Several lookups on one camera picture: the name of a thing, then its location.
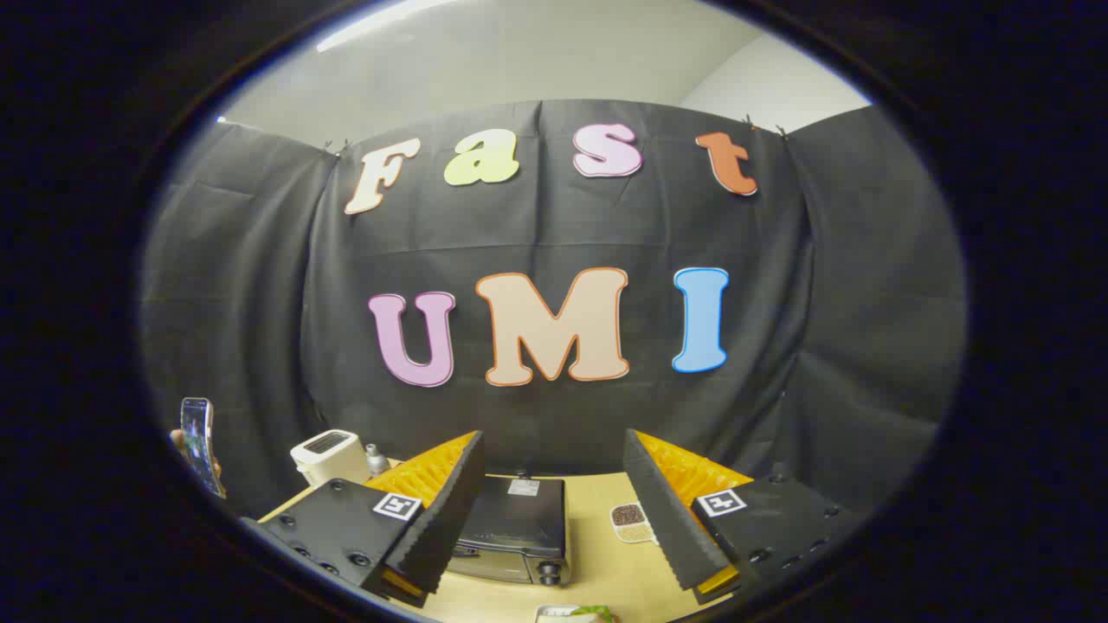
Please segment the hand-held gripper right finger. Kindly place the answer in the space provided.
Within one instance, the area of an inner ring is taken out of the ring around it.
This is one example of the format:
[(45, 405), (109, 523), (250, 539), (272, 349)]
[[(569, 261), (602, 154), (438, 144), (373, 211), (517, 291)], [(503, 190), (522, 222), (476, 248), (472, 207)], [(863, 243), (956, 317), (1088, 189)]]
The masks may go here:
[(854, 532), (854, 513), (783, 471), (743, 476), (627, 429), (622, 468), (661, 555), (700, 604), (780, 588)]

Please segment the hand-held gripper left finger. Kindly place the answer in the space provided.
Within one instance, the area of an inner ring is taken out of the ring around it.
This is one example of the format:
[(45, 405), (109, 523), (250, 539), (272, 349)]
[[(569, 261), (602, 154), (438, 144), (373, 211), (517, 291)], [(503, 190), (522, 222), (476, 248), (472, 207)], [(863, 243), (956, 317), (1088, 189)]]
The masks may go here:
[(485, 476), (486, 441), (474, 430), (363, 484), (329, 478), (269, 519), (242, 524), (314, 575), (423, 607)]

